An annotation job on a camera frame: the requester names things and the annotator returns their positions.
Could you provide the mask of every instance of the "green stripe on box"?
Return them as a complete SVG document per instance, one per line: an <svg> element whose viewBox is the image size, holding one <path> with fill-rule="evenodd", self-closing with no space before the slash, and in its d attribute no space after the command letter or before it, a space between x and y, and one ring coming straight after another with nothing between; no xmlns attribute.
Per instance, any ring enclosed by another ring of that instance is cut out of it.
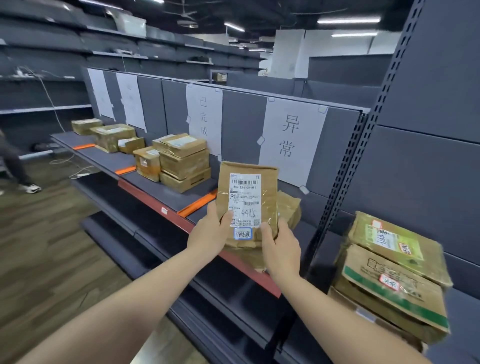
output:
<svg viewBox="0 0 480 364"><path fill-rule="evenodd" d="M368 280L354 271L352 268L345 266L343 269L344 273L352 278L357 283L368 288L369 290L379 294L384 297L386 300L399 305L400 307L410 311L411 313L423 317L426 320L436 323L444 328L448 328L448 319L445 316L442 316L434 311L431 311L425 307L419 306L415 303L412 303L405 298L401 298L394 290L388 287L382 287L371 280Z"/></svg>

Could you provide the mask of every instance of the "pants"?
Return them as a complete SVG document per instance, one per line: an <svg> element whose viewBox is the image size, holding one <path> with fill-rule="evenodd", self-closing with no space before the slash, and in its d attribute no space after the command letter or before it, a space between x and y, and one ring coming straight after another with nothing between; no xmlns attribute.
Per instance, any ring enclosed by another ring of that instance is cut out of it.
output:
<svg viewBox="0 0 480 364"><path fill-rule="evenodd" d="M0 157L3 158L3 162L8 171L17 180L19 184L29 185L32 184L30 178L27 176L25 169L18 158L16 149L7 142L4 136L0 134Z"/></svg>

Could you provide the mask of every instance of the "wooden floor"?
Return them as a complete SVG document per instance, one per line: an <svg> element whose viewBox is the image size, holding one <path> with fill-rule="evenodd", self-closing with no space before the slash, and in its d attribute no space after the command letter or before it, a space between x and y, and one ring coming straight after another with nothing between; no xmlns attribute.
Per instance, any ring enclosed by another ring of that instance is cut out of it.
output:
<svg viewBox="0 0 480 364"><path fill-rule="evenodd" d="M68 176L71 163L25 166L43 191L28 195L0 180L0 364L14 363L53 331L127 285L128 277L79 227L97 211ZM85 166L81 160L74 160ZM207 361L167 318L134 364Z"/></svg>

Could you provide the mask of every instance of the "barcode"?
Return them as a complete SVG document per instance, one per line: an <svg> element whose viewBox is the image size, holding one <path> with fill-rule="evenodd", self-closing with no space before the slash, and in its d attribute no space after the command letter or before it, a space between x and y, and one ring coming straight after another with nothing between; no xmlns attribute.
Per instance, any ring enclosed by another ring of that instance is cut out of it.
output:
<svg viewBox="0 0 480 364"><path fill-rule="evenodd" d="M253 180L253 181L244 181L244 180L232 180L232 183L235 184L258 184L258 181Z"/></svg>

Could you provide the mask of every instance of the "forearm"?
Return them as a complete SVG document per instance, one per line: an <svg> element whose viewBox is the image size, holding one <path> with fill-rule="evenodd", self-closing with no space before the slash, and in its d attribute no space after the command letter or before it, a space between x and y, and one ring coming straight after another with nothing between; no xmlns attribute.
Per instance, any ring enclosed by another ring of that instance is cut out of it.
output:
<svg viewBox="0 0 480 364"><path fill-rule="evenodd" d="M430 363L392 333L343 307L299 276L279 282L282 293L335 364Z"/></svg>
<svg viewBox="0 0 480 364"><path fill-rule="evenodd" d="M96 304L21 364L130 363L160 319L211 257L186 249Z"/></svg>

